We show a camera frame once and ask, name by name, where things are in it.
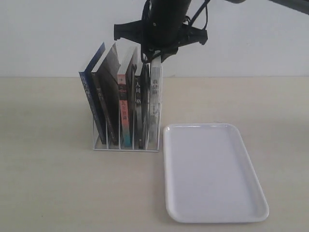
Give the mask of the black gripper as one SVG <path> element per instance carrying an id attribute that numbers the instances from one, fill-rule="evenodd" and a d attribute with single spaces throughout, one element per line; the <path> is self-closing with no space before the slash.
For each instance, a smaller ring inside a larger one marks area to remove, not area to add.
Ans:
<path id="1" fill-rule="evenodd" d="M 166 28 L 165 25 L 150 25 L 145 20 L 115 24 L 113 36 L 115 40 L 124 38 L 140 44 L 140 56 L 143 62 L 151 62 L 157 57 L 165 61 L 175 55 L 179 47 L 194 43 L 204 45 L 208 40 L 205 29 L 198 29 L 185 23 Z"/>

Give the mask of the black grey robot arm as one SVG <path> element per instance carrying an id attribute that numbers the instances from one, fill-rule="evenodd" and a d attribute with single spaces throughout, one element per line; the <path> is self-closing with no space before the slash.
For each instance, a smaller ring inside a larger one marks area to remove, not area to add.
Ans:
<path id="1" fill-rule="evenodd" d="M 202 12 L 208 18 L 208 0 L 204 0 L 192 17 L 187 15 L 190 0 L 148 0 L 141 19 L 113 27 L 114 40 L 126 39 L 141 46 L 141 60 L 151 63 L 160 58 L 164 62 L 177 54 L 179 47 L 208 40 L 207 25 L 193 26 Z"/>

